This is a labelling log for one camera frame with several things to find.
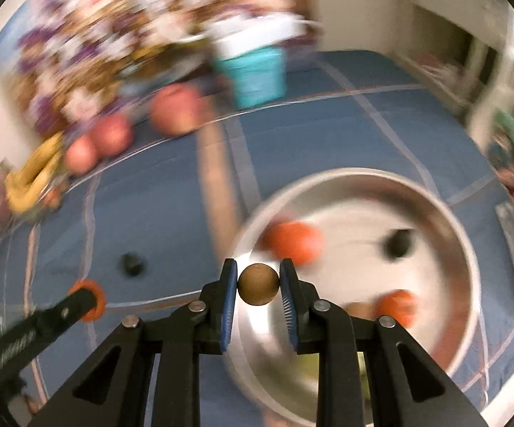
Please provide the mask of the blue plaid tablecloth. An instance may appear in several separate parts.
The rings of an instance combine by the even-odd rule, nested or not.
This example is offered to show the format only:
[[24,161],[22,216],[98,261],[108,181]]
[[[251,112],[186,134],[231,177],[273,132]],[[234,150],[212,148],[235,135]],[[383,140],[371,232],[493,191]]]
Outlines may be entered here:
[[[225,167],[236,222],[308,174],[340,167],[401,174],[437,194],[462,222],[481,271],[482,311],[454,378],[479,409],[514,412],[514,273],[495,207],[507,193],[486,158],[440,102],[372,51],[323,55],[295,72],[287,99],[167,141],[148,123],[131,150],[74,181],[41,222],[0,238],[0,327],[61,300],[82,276],[107,298],[104,317],[78,324],[24,369],[27,393],[43,404],[119,324],[137,313],[167,315],[221,268],[205,211],[203,157]],[[146,270],[120,267],[137,253]]]

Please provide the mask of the brown longan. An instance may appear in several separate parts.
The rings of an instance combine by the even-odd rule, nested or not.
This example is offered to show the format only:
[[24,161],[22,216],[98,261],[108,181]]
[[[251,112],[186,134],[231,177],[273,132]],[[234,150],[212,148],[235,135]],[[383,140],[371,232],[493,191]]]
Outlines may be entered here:
[[275,298],[279,284],[279,276],[274,269],[263,263],[254,263],[238,277],[238,294],[250,306],[264,306]]
[[369,302],[353,302],[346,306],[346,312],[351,317],[373,321],[376,319],[376,306]]

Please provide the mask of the green mango right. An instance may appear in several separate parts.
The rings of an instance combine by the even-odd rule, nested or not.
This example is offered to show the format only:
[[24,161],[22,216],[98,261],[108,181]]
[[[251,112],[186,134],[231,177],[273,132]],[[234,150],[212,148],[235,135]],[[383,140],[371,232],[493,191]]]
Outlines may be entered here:
[[369,385],[369,378],[367,374],[367,366],[365,362],[365,357],[363,352],[357,353],[358,365],[359,365],[359,376],[360,376],[360,385],[362,389],[362,396],[364,403],[371,402],[371,392]]

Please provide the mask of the white chair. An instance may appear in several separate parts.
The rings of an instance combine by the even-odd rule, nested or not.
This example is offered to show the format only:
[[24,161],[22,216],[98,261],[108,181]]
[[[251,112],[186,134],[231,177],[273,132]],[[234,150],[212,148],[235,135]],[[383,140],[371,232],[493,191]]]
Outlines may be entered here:
[[514,113],[514,9],[507,4],[506,32],[490,80],[467,114],[466,131],[485,151],[495,131],[498,113]]

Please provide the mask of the black plum in tray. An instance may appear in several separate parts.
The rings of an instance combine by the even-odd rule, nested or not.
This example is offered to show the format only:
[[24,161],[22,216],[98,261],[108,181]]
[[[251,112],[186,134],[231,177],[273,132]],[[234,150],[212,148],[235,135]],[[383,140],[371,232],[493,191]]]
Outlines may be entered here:
[[383,242],[383,253],[390,260],[407,257],[413,249],[415,238],[415,230],[412,228],[394,230]]

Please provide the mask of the teal plastic box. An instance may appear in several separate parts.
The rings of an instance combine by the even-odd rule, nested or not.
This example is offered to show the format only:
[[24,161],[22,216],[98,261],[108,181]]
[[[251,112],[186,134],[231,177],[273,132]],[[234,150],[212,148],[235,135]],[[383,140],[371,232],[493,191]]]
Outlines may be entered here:
[[215,59],[238,109],[250,109],[283,98],[287,91],[284,50],[265,46],[231,59]]

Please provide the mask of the yellow banana bunch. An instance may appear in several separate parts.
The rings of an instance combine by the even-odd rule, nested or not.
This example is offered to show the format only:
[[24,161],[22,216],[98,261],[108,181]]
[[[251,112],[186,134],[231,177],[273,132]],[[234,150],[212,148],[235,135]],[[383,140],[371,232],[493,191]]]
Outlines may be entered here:
[[7,171],[4,176],[6,201],[14,215],[22,215],[37,204],[61,169],[63,155],[64,133],[58,132],[42,142],[20,170]]

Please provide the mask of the white shelf cabinet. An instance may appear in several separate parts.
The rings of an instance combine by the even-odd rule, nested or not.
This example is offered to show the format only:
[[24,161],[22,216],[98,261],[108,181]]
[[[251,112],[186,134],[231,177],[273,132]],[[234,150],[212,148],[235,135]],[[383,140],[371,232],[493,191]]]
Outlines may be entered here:
[[506,0],[398,0],[399,63],[457,116],[478,98],[508,36]]

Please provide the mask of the glass fruit bowl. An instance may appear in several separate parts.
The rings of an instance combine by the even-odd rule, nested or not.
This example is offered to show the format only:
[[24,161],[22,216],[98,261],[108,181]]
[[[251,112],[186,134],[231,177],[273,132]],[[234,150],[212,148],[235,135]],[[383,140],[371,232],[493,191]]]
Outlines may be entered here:
[[70,175],[66,173],[56,175],[41,191],[35,204],[28,211],[17,215],[17,218],[30,223],[42,220],[48,214],[57,211],[61,207],[69,188]]

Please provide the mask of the large red apple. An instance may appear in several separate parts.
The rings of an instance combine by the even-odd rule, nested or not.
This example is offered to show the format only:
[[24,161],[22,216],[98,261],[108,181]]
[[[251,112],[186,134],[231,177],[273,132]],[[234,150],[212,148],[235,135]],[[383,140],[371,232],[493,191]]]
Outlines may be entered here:
[[149,123],[157,132],[176,138],[195,132],[212,118],[212,108],[200,91],[174,83],[157,91],[150,102]]

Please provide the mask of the middle red apple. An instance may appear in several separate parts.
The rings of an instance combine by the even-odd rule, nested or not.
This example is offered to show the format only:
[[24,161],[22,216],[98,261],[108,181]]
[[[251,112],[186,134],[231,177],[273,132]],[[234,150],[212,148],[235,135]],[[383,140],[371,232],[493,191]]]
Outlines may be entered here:
[[131,124],[123,113],[100,118],[91,128],[90,137],[101,157],[115,157],[128,149],[134,140]]

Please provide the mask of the orange tangerine with stem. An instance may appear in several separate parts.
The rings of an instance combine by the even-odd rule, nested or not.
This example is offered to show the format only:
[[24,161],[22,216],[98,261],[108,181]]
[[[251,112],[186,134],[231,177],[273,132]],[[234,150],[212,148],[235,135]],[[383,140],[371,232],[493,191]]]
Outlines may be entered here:
[[406,329],[415,324],[418,311],[417,295],[406,289],[392,290],[376,300],[376,318],[390,316]]

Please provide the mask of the small pink apple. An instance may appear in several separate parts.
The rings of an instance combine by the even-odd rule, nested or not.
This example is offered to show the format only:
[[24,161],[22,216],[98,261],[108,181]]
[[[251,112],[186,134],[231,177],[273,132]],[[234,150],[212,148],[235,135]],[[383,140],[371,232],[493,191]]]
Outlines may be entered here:
[[94,142],[88,135],[74,140],[65,152],[65,165],[74,175],[85,175],[98,165],[100,155]]

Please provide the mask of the black plum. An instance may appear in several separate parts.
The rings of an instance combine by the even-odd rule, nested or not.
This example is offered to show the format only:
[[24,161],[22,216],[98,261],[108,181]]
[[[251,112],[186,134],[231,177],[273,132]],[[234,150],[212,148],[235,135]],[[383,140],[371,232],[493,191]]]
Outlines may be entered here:
[[407,257],[413,249],[415,238],[415,230],[412,228],[394,230],[383,242],[383,253],[390,260]]
[[124,253],[120,257],[120,267],[126,276],[135,278],[146,270],[146,261],[137,253]]

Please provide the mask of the floral oil painting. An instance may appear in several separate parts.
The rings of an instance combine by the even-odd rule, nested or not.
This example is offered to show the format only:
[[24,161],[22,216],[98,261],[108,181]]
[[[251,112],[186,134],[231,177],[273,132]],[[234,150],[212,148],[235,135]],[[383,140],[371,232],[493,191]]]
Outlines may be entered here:
[[308,19],[311,0],[26,0],[0,30],[0,78],[47,138],[130,109],[204,61],[220,20]]

